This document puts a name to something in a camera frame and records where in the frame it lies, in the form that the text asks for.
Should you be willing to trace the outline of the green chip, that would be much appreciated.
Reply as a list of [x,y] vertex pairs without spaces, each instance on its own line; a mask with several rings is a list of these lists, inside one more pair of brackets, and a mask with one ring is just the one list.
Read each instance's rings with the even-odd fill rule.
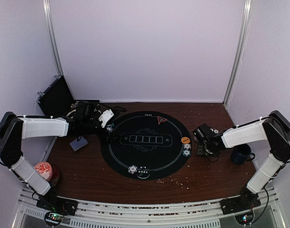
[[183,150],[182,154],[183,154],[184,157],[190,157],[191,151],[186,149],[186,150]]

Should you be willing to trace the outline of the red triangle marker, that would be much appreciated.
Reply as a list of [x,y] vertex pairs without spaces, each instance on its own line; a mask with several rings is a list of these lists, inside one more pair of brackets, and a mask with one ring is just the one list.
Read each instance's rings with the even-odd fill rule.
[[161,117],[161,116],[157,116],[157,121],[158,121],[158,124],[160,125],[161,123],[166,122],[167,118]]

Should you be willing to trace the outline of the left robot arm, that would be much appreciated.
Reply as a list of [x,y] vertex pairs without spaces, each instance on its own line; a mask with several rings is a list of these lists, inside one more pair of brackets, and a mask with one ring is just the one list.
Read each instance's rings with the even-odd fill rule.
[[61,200],[50,192],[51,185],[35,170],[24,155],[28,141],[41,138],[80,137],[99,135],[111,141],[112,123],[122,112],[120,106],[108,106],[89,101],[77,101],[71,108],[57,115],[18,115],[6,112],[0,121],[0,164],[7,167],[36,194],[51,211],[61,207]]

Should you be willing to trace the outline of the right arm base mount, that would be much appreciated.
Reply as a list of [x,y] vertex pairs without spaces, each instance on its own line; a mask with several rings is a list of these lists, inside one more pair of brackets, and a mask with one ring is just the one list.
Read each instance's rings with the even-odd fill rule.
[[223,215],[234,214],[238,224],[247,226],[255,221],[254,208],[261,205],[259,199],[254,199],[251,202],[242,199],[242,196],[234,198],[224,198],[220,201]]

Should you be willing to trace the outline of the orange big blind button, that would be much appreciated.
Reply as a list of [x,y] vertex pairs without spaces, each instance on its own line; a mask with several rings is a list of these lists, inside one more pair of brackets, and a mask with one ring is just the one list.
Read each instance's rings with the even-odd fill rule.
[[181,142],[183,143],[183,144],[189,144],[190,143],[190,138],[189,137],[182,137],[181,138]]

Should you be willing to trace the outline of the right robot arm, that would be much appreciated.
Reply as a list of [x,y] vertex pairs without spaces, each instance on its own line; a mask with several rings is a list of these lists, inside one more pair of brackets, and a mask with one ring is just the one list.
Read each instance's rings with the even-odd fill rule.
[[217,131],[203,123],[193,131],[194,139],[203,148],[205,156],[215,156],[227,149],[237,149],[249,145],[259,156],[255,174],[241,190],[237,206],[247,209],[255,202],[255,194],[260,192],[290,160],[290,122],[278,110],[266,117],[235,125]]

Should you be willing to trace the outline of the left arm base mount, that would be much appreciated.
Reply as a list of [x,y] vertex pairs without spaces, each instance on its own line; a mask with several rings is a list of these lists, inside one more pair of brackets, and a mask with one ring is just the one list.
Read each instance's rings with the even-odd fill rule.
[[78,202],[76,200],[68,200],[57,198],[58,203],[53,205],[43,199],[38,200],[36,206],[45,209],[47,212],[44,215],[44,222],[49,227],[56,227],[60,225],[66,216],[74,216],[77,210]]

